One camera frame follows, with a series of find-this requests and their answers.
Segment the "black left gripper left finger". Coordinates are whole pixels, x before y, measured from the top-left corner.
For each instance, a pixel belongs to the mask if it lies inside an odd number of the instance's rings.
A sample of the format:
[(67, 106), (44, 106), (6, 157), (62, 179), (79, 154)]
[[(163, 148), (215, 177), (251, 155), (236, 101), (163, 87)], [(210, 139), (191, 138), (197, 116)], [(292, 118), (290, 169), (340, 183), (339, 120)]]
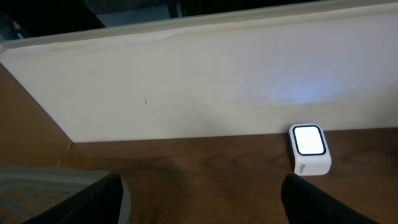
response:
[(116, 224), (122, 199), (121, 176), (110, 173), (24, 224)]

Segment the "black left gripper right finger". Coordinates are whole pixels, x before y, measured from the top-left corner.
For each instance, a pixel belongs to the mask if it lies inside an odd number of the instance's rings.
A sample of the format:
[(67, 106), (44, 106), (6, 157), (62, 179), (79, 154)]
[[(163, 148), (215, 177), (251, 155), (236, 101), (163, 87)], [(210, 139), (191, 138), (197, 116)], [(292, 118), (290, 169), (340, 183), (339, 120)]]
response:
[(375, 223), (293, 173), (285, 176), (281, 200), (290, 223)]

